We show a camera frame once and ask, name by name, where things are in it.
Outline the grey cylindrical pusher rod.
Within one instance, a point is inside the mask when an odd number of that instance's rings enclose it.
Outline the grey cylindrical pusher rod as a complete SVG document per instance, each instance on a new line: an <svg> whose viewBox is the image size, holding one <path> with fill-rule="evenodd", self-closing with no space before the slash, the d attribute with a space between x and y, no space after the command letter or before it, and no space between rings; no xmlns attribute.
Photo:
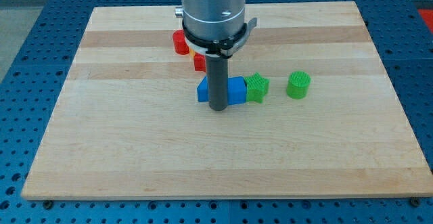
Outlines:
<svg viewBox="0 0 433 224"><path fill-rule="evenodd" d="M228 61L221 57L205 56L209 106L222 111L228 106Z"/></svg>

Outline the black and white clamp ring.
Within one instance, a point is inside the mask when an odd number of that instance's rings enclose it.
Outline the black and white clamp ring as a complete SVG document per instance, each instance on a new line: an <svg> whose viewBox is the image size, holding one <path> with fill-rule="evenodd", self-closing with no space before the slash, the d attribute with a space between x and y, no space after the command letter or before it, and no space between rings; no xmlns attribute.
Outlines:
<svg viewBox="0 0 433 224"><path fill-rule="evenodd" d="M209 55L214 57L221 57L229 59L234 53L239 51L247 42L250 33L257 25L257 18L252 18L248 23L243 23L240 31L231 35L227 39L222 40L205 40L193 35L192 32L186 27L182 21L183 33L187 45L191 47L196 53L202 55Z"/></svg>

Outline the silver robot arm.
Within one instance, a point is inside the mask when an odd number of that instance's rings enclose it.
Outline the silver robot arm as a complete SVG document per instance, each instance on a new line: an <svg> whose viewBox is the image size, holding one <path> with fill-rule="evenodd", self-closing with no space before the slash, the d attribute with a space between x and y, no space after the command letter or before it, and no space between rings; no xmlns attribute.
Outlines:
<svg viewBox="0 0 433 224"><path fill-rule="evenodd" d="M246 0L181 0L175 9L182 19L187 44L204 55L211 109L229 105L228 60L247 42L257 19L245 20Z"/></svg>

